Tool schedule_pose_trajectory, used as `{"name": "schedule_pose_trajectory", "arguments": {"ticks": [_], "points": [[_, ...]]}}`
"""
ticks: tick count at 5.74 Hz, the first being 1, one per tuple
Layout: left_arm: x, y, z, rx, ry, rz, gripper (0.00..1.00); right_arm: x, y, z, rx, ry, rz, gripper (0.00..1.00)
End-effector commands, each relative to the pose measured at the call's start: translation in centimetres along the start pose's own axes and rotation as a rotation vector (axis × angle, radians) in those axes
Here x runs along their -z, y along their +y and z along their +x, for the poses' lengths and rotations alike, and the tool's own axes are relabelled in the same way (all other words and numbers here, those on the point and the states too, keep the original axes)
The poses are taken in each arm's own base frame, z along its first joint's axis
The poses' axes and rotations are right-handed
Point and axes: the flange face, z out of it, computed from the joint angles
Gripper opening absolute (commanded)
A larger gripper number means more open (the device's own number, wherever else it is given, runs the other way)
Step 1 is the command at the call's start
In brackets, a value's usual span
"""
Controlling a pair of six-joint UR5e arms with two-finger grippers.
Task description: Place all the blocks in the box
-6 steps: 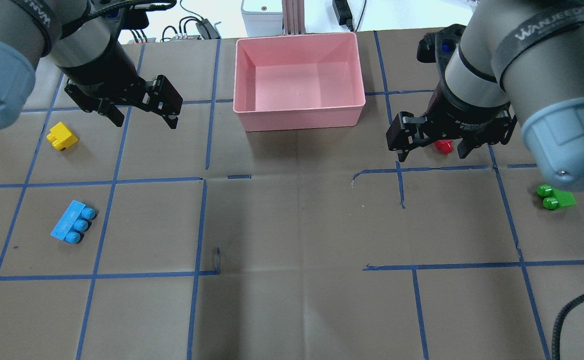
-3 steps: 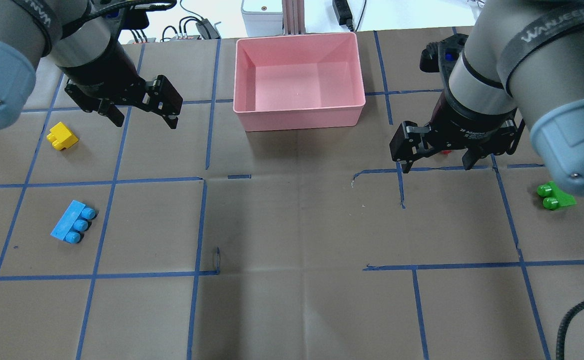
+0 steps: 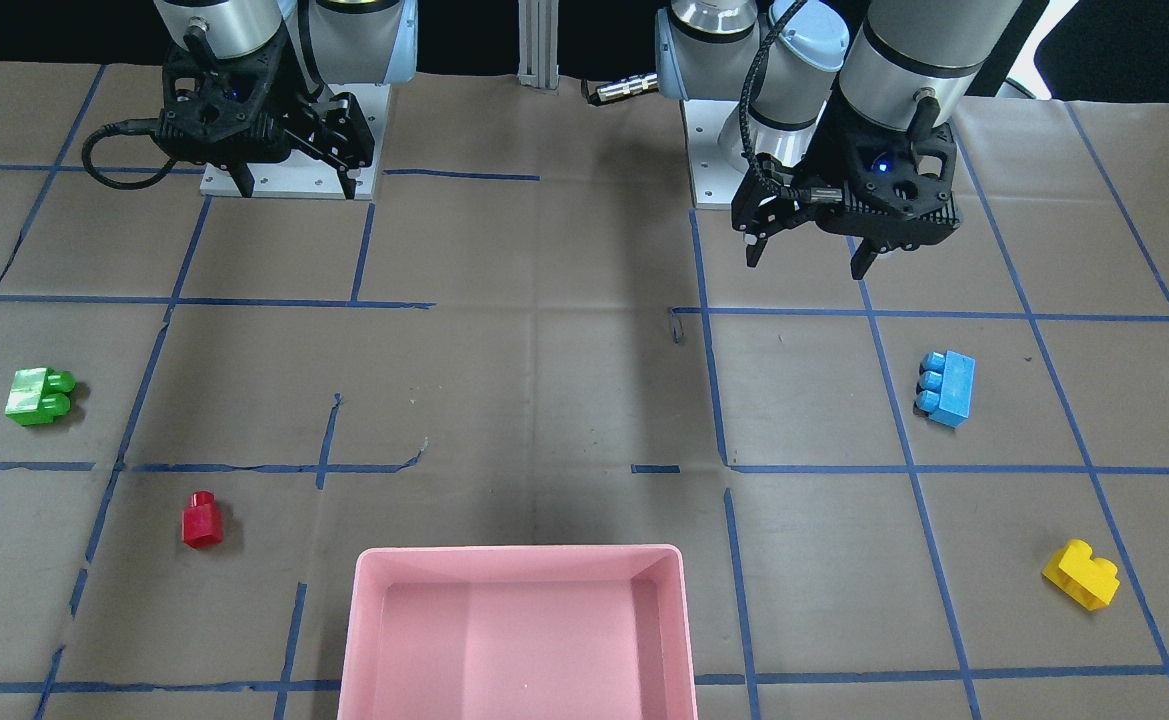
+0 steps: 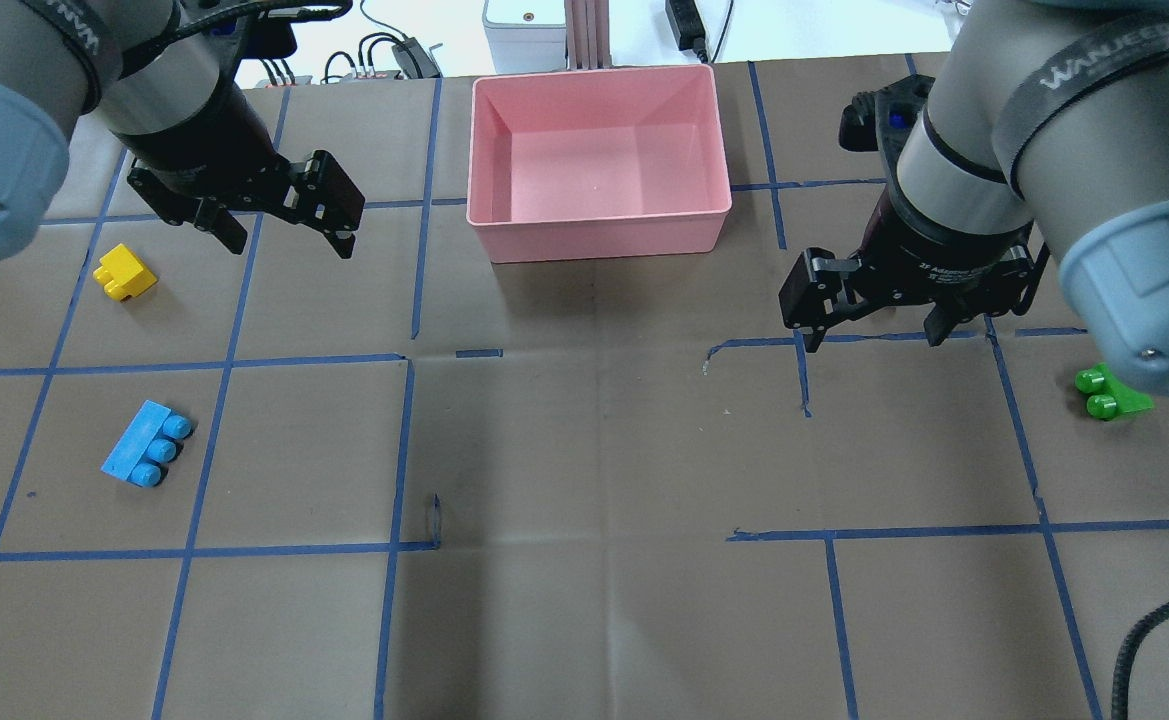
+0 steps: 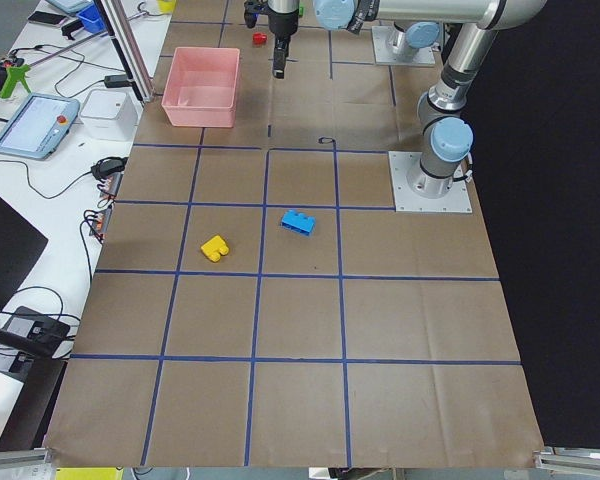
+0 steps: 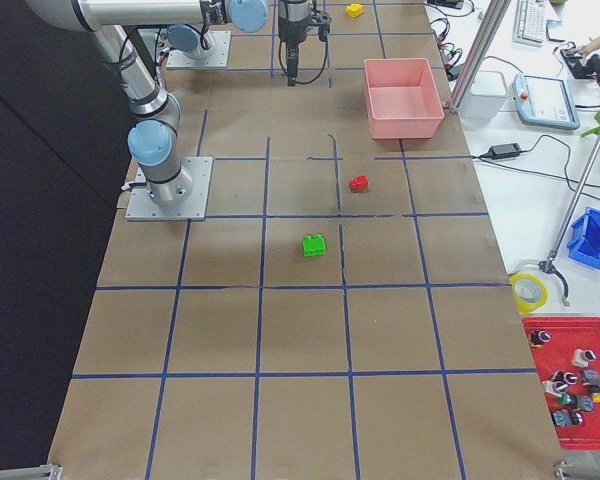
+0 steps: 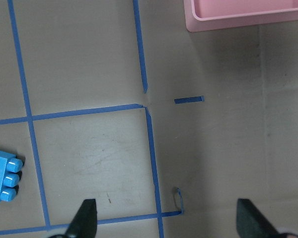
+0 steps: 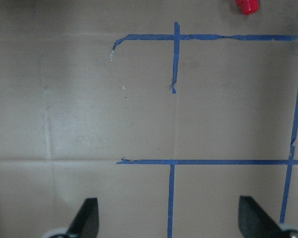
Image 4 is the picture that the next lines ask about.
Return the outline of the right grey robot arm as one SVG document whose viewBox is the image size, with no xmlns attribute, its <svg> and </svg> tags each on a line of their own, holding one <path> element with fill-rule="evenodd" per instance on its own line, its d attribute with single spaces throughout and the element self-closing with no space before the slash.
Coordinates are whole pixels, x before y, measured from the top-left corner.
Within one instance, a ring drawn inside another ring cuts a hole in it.
<svg viewBox="0 0 1169 720">
<path fill-rule="evenodd" d="M 1047 261 L 1119 381 L 1169 396 L 1169 1 L 977 1 L 938 77 L 843 111 L 885 186 L 858 250 L 804 250 L 782 323 L 816 351 L 886 307 L 945 342 L 1028 313 Z"/>
</svg>

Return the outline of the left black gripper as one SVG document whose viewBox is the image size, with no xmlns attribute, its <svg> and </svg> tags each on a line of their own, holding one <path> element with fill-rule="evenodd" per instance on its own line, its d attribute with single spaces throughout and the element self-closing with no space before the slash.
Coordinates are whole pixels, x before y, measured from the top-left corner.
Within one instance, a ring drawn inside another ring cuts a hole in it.
<svg viewBox="0 0 1169 720">
<path fill-rule="evenodd" d="M 264 212 L 320 233 L 340 259 L 354 255 L 364 192 L 332 152 L 283 158 L 240 88 L 214 88 L 191 118 L 127 133 L 124 145 L 127 186 L 165 223 L 194 224 L 242 255 L 249 233 L 231 212 Z"/>
</svg>

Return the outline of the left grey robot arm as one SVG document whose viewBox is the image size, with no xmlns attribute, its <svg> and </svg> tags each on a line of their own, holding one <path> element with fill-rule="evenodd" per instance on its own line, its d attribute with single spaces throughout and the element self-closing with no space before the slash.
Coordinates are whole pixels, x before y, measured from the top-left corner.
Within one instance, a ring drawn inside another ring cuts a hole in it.
<svg viewBox="0 0 1169 720">
<path fill-rule="evenodd" d="M 347 1 L 0 1 L 0 259 L 30 245 L 69 168 L 81 118 L 131 152 L 127 184 L 155 217 L 245 249 L 242 213 L 318 231 L 354 254 L 364 193 L 334 155 L 288 160 L 210 36 L 229 20 L 340 18 Z"/>
</svg>

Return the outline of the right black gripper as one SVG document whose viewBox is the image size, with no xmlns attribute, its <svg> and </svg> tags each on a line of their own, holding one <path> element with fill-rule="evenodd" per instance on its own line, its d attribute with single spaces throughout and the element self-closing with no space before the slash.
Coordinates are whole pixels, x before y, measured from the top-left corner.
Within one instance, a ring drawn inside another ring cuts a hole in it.
<svg viewBox="0 0 1169 720">
<path fill-rule="evenodd" d="M 890 184 L 852 255 L 858 263 L 853 274 L 846 259 L 826 249 L 800 252 L 779 291 L 782 323 L 812 354 L 828 328 L 849 316 L 933 302 L 924 337 L 939 347 L 976 316 L 1004 316 L 1022 305 L 1033 277 L 1028 255 L 1032 228 L 1028 222 L 1012 231 L 955 231 L 927 219 Z"/>
</svg>

